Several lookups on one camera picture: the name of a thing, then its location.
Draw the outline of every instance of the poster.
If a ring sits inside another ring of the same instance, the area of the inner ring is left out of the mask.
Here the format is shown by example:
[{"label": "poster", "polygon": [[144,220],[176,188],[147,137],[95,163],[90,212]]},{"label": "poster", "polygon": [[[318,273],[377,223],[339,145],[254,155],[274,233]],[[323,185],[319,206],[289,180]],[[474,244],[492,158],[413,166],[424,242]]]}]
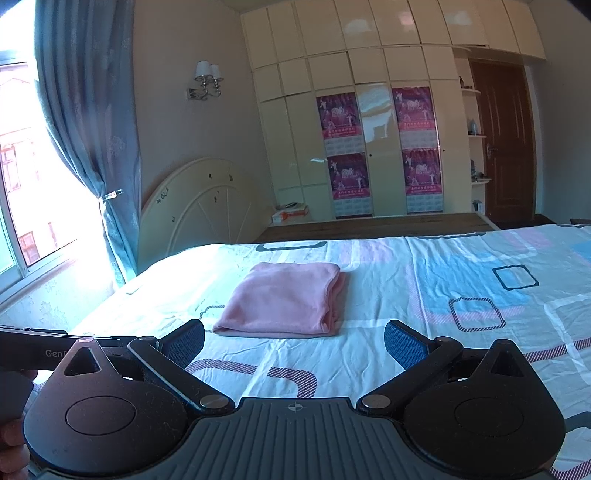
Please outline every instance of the poster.
[{"label": "poster", "polygon": [[370,215],[372,202],[365,153],[329,157],[328,164],[337,218]]},{"label": "poster", "polygon": [[361,121],[354,92],[318,97],[318,111],[324,138],[361,135]]},{"label": "poster", "polygon": [[337,218],[371,216],[368,166],[354,92],[316,99]]},{"label": "poster", "polygon": [[357,97],[354,92],[316,98],[326,155],[365,152]]},{"label": "poster", "polygon": [[431,89],[393,88],[392,94],[404,163],[407,212],[442,212],[441,159]]},{"label": "poster", "polygon": [[420,148],[403,152],[407,195],[442,194],[439,149]]}]

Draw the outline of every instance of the pink towel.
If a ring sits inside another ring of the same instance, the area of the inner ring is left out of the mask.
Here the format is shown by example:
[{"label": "pink towel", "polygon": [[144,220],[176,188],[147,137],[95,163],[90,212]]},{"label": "pink towel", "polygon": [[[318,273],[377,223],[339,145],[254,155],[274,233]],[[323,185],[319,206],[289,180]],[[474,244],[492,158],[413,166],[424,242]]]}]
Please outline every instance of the pink towel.
[{"label": "pink towel", "polygon": [[259,263],[236,287],[213,331],[260,338],[334,335],[343,281],[332,263]]}]

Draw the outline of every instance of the patterned bedsheet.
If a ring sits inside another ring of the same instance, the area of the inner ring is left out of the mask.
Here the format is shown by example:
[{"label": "patterned bedsheet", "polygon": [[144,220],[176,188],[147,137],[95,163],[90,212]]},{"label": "patterned bedsheet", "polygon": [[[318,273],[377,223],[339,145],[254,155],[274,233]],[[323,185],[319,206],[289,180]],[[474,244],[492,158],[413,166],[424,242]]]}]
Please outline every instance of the patterned bedsheet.
[{"label": "patterned bedsheet", "polygon": [[[339,333],[306,340],[212,334],[234,287],[261,261],[339,264],[347,272]],[[511,339],[567,419],[553,473],[591,475],[591,227],[198,247],[152,266],[72,333],[161,336],[194,317],[209,332],[188,370],[236,402],[355,402],[402,371],[384,348],[391,319],[466,347]]]}]

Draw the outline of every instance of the finger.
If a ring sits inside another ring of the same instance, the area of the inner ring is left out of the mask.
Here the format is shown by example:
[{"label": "finger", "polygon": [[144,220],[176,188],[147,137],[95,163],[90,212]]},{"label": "finger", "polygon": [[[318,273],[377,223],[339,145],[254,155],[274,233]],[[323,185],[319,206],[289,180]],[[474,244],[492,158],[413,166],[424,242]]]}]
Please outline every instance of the finger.
[{"label": "finger", "polygon": [[29,478],[29,470],[23,468],[18,472],[5,473],[2,480],[27,480]]},{"label": "finger", "polygon": [[22,370],[21,373],[29,380],[35,380],[39,374],[39,370]]},{"label": "finger", "polygon": [[31,456],[25,445],[12,447],[0,453],[0,472],[14,473],[29,464]]},{"label": "finger", "polygon": [[0,427],[0,440],[10,447],[25,443],[25,437],[22,433],[22,417],[9,421],[6,425]]}]

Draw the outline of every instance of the ribbed rubber surface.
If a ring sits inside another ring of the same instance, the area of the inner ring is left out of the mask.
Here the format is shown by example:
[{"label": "ribbed rubber surface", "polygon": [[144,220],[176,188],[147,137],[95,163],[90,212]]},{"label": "ribbed rubber surface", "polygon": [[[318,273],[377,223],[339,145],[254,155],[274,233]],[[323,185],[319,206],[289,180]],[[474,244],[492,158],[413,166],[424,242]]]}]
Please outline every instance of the ribbed rubber surface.
[{"label": "ribbed rubber surface", "polygon": [[425,344],[396,328],[392,323],[387,324],[384,329],[384,344],[388,353],[405,370],[419,363],[429,354]]},{"label": "ribbed rubber surface", "polygon": [[190,320],[162,339],[162,353],[181,368],[187,366],[203,349],[205,330],[199,320]]},{"label": "ribbed rubber surface", "polygon": [[[39,480],[57,480],[44,473]],[[348,398],[246,398],[201,419],[171,456],[129,480],[451,480],[423,462],[390,420],[356,414]],[[539,473],[532,480],[549,480]]]}]

